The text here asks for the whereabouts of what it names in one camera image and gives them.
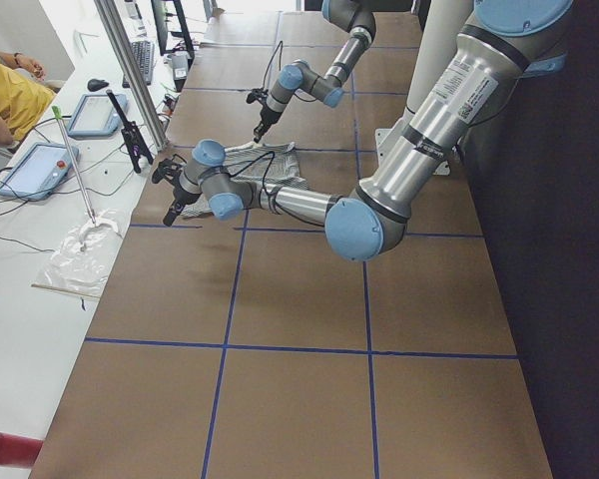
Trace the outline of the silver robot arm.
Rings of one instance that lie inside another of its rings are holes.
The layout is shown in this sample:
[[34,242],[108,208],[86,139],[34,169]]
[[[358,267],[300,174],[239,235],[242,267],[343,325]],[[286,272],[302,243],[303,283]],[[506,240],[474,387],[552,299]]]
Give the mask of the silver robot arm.
[[368,1],[324,1],[323,18],[347,34],[347,39],[331,63],[320,72],[305,59],[281,66],[268,87],[252,89],[247,102],[261,105],[260,120],[254,128],[254,141],[260,142],[276,124],[292,98],[300,93],[307,101],[336,107],[344,94],[344,85],[361,56],[370,48],[376,34],[375,17]]
[[394,248],[405,234],[412,200],[482,110],[494,108],[519,79],[560,69],[572,10],[569,1],[475,2],[458,30],[454,56],[415,113],[389,131],[377,170],[348,196],[239,180],[226,167],[225,148],[202,140],[187,162],[163,160],[153,172],[154,182],[173,188],[164,224],[205,199],[220,220],[258,208],[321,226],[330,247],[350,260]]

